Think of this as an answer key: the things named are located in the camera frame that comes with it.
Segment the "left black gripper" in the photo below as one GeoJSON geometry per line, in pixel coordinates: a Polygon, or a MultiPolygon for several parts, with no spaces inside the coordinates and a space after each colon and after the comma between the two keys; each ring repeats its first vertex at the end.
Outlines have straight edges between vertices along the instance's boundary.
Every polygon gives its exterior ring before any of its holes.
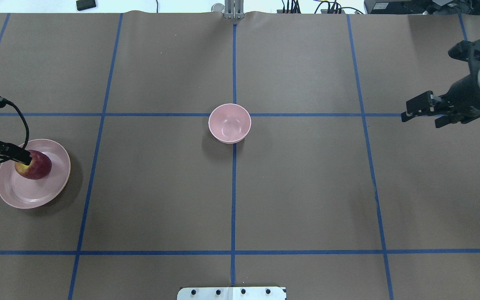
{"type": "Polygon", "coordinates": [[[12,160],[23,165],[32,163],[31,153],[19,146],[0,141],[0,160],[12,160]]]}

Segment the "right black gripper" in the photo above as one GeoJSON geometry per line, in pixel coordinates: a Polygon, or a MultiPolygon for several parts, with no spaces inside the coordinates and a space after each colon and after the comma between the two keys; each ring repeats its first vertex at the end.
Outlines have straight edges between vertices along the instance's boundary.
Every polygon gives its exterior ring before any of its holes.
{"type": "Polygon", "coordinates": [[[419,116],[442,115],[435,120],[435,128],[454,125],[463,118],[480,115],[480,87],[478,76],[470,74],[455,82],[443,95],[425,91],[406,101],[401,121],[408,122],[419,116]]]}

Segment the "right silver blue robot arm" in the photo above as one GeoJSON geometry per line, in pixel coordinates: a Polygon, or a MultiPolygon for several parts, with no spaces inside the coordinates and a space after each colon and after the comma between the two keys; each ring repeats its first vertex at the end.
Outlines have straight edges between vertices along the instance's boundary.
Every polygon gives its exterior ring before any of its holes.
{"type": "Polygon", "coordinates": [[[425,91],[406,101],[402,122],[420,116],[438,116],[435,128],[460,123],[466,125],[480,118],[480,67],[453,83],[443,95],[425,91]]]}

